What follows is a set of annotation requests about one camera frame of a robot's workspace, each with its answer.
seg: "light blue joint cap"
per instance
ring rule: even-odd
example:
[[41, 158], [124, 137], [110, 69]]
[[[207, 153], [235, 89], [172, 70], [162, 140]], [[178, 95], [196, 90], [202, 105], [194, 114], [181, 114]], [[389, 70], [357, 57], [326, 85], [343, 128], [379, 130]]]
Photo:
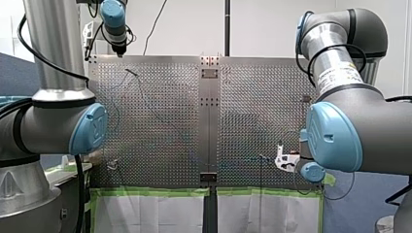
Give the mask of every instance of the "light blue joint cap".
[[320, 102], [306, 118], [309, 150], [321, 166], [355, 172], [362, 164], [361, 140], [355, 126], [336, 106]]
[[308, 162], [300, 169], [300, 175], [310, 183], [319, 183], [325, 178], [326, 171], [318, 163]]
[[98, 149], [106, 137], [108, 115], [105, 107], [90, 105], [79, 119], [69, 144], [70, 154], [90, 153]]
[[124, 5], [118, 0], [105, 0], [101, 4], [100, 15], [105, 25], [118, 28], [126, 25]]
[[300, 138], [299, 138], [299, 142], [303, 143], [308, 141], [308, 132], [306, 131], [306, 129], [302, 129], [300, 130]]

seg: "pegboard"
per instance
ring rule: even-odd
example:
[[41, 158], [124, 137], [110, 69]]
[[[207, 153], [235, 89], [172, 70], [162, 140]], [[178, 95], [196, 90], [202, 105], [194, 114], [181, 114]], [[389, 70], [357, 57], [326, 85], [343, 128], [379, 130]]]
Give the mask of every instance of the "pegboard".
[[315, 89], [294, 59], [215, 59], [216, 78], [205, 79], [202, 57], [93, 57], [90, 88], [109, 112], [93, 186], [198, 187], [210, 171], [220, 186], [294, 188], [274, 164], [276, 145], [298, 150], [302, 100]]
[[91, 89], [109, 112], [108, 137], [93, 186], [199, 186], [198, 60], [91, 60]]
[[[221, 59], [218, 182], [222, 186], [293, 188], [293, 176], [276, 168], [276, 146], [299, 150], [299, 130], [316, 90], [294, 59]], [[299, 186], [307, 184], [296, 176]]]

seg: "metal frame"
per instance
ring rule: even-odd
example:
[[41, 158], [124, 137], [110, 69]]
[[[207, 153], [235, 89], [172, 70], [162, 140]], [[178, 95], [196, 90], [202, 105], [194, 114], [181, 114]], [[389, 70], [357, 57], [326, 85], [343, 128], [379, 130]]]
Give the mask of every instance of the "metal frame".
[[[258, 67], [287, 67], [285, 72], [289, 72], [291, 69], [294, 73], [297, 72], [297, 68], [294, 67], [294, 60], [290, 58], [240, 58], [240, 57], [218, 57], [218, 56], [125, 56], [124, 58], [117, 58], [112, 55], [98, 55], [94, 56], [89, 61], [89, 76], [91, 77], [90, 87], [92, 90], [98, 89], [98, 76], [99, 69], [109, 69], [105, 67], [105, 64], [119, 64], [119, 65], [142, 65], [142, 64], [195, 64], [198, 68], [198, 183], [194, 185], [178, 185], [178, 184], [162, 184], [162, 185], [151, 185], [154, 187], [196, 187], [196, 186], [208, 186], [215, 188], [217, 185], [224, 186], [247, 186], [247, 185], [263, 185], [265, 187], [281, 187], [281, 188], [291, 188], [294, 186], [291, 184], [278, 184], [271, 183], [270, 176], [273, 176], [273, 170], [276, 169], [275, 166], [270, 166], [261, 171], [264, 176], [264, 183], [241, 183], [241, 184], [230, 184], [230, 183], [219, 183], [220, 179], [220, 164], [219, 164], [219, 139], [221, 130], [221, 111], [222, 111], [222, 96], [221, 92], [224, 91], [224, 86], [222, 86], [222, 74], [224, 71], [222, 67], [237, 65], [237, 66], [258, 66]], [[304, 84], [306, 78], [303, 74], [297, 75], [298, 79], [302, 79]], [[308, 88], [308, 93], [311, 97], [314, 96], [315, 90], [311, 89], [308, 84], [304, 86]], [[301, 122], [304, 122], [304, 116], [301, 116]], [[285, 174], [283, 172], [276, 172], [280, 176], [290, 176], [291, 174]], [[298, 180], [298, 187], [300, 189], [308, 189], [310, 185]]]

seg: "metal bracket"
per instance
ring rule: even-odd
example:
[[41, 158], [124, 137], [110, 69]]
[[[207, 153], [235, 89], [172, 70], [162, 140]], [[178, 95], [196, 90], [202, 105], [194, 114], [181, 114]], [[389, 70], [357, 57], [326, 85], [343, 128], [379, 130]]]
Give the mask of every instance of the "metal bracket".
[[215, 69], [202, 69], [202, 79], [217, 79], [218, 70]]
[[218, 180], [218, 174], [216, 172], [200, 173], [200, 181], [202, 183], [215, 183]]

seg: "green tape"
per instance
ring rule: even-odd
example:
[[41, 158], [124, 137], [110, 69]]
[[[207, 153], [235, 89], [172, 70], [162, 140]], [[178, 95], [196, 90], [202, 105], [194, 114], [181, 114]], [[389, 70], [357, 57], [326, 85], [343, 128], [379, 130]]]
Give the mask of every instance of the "green tape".
[[326, 173], [323, 184], [334, 186], [336, 184], [336, 178], [332, 174]]
[[310, 192], [307, 195], [302, 195], [295, 190], [288, 190], [282, 188], [263, 188], [259, 187], [218, 187], [219, 196], [235, 196], [235, 195], [252, 195], [252, 194], [264, 194], [273, 196], [291, 196], [291, 197], [306, 197], [306, 198], [319, 198], [322, 196], [319, 193]]
[[324, 200], [325, 198], [322, 193], [320, 194], [320, 196], [321, 196], [320, 197], [321, 200], [319, 200], [318, 232], [323, 233], [324, 232]]
[[114, 188], [94, 188], [91, 191], [93, 196], [156, 196], [156, 197], [199, 197], [208, 196], [208, 188], [152, 188], [121, 186]]

